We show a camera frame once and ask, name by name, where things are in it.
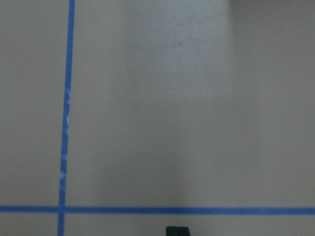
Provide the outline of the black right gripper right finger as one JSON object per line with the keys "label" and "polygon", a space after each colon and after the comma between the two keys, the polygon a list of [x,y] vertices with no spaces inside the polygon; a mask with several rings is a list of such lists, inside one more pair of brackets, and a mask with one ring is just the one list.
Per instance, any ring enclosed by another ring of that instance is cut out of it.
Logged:
{"label": "black right gripper right finger", "polygon": [[190,236],[189,227],[178,227],[178,236]]}

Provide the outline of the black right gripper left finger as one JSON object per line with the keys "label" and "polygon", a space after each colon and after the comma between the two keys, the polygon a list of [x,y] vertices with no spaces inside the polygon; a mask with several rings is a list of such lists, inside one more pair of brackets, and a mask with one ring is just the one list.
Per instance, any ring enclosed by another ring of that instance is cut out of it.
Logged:
{"label": "black right gripper left finger", "polygon": [[178,236],[178,227],[177,226],[167,226],[165,229],[166,236]]}

